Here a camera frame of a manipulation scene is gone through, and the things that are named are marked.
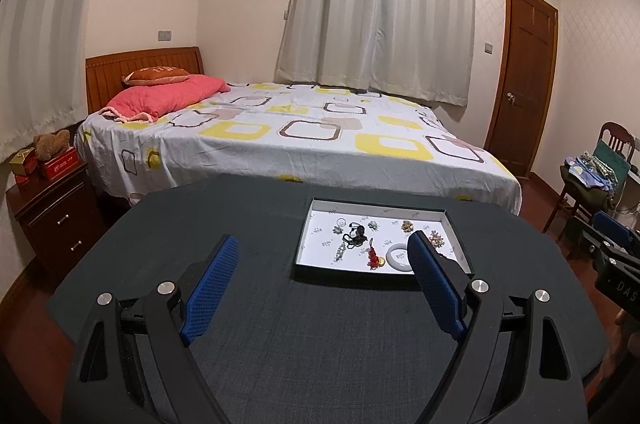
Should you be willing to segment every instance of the bed sheet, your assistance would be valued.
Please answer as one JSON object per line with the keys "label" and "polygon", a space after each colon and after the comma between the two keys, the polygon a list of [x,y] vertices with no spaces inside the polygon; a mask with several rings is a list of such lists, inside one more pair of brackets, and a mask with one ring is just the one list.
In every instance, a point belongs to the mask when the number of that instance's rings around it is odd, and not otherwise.
{"label": "bed sheet", "polygon": [[448,132],[430,108],[378,92],[231,84],[154,124],[87,117],[76,147],[95,184],[135,202],[217,173],[498,203],[520,184],[490,153]]}

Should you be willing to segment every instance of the metal screw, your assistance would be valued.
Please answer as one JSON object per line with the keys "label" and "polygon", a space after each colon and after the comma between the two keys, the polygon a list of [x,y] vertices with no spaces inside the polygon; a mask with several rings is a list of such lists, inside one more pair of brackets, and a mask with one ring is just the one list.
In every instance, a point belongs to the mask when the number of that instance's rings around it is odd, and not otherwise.
{"label": "metal screw", "polygon": [[98,296],[98,305],[102,305],[102,306],[108,305],[109,303],[111,303],[112,299],[113,298],[111,297],[110,293],[104,292]]}
{"label": "metal screw", "polygon": [[536,290],[536,298],[538,299],[538,301],[542,301],[543,303],[546,303],[547,301],[549,301],[549,299],[551,299],[551,296],[549,295],[549,292],[547,292],[546,290]]}
{"label": "metal screw", "polygon": [[164,283],[160,283],[158,285],[158,293],[159,294],[171,294],[175,290],[175,285],[170,281],[165,281]]}
{"label": "metal screw", "polygon": [[486,281],[482,281],[481,279],[476,279],[473,283],[471,283],[471,288],[476,292],[483,293],[489,290],[489,284]]}

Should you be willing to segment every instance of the brown pillow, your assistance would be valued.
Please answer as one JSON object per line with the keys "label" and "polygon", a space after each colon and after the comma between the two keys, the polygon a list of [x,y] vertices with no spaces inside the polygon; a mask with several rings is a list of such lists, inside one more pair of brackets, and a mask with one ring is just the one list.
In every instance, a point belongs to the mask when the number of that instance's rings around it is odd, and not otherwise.
{"label": "brown pillow", "polygon": [[172,66],[154,66],[142,68],[129,73],[122,78],[122,83],[127,86],[155,86],[156,84],[173,84],[187,80],[190,73],[181,68]]}

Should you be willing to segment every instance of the dark table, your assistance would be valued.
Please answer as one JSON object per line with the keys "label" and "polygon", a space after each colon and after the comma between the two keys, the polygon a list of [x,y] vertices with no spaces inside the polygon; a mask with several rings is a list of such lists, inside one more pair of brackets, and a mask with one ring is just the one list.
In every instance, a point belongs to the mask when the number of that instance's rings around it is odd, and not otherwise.
{"label": "dark table", "polygon": [[[235,423],[414,422],[455,342],[420,291],[347,289],[290,278],[312,198],[445,209],[476,276],[501,292],[561,296],[570,345],[587,377],[607,340],[586,293],[548,236],[497,205],[220,175],[146,196],[66,277],[47,309],[75,341],[97,296],[145,295],[204,259],[220,235],[240,260],[208,332],[191,346]],[[498,343],[502,360],[508,336]],[[139,340],[151,371],[148,343]],[[478,411],[488,411],[500,358]],[[157,375],[150,389],[171,415]]]}

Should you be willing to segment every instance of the white tray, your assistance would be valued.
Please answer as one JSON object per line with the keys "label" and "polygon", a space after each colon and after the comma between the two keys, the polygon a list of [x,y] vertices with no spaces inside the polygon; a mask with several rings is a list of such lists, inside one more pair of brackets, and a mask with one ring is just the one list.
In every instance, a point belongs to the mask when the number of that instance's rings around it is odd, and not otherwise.
{"label": "white tray", "polygon": [[[346,224],[342,227],[342,234],[335,234],[334,227],[340,218],[344,219]],[[404,221],[410,221],[413,224],[412,231],[402,230]],[[336,261],[338,248],[343,242],[342,237],[350,233],[349,225],[352,222],[364,226],[367,242],[361,247],[347,248],[342,259]],[[378,229],[370,228],[370,222],[375,222]],[[389,248],[395,244],[404,244],[406,249],[409,236],[416,230],[423,231],[427,238],[431,236],[431,231],[436,231],[444,240],[444,245],[436,249],[438,253],[458,262],[465,273],[471,273],[462,246],[444,211],[421,211],[316,199],[312,201],[306,215],[295,263],[299,266],[336,271],[413,275],[411,271],[396,270],[388,262],[374,270],[370,269],[367,263],[371,238],[373,238],[376,255],[385,258],[386,261]],[[406,250],[392,251],[392,255],[399,263],[409,264]]]}

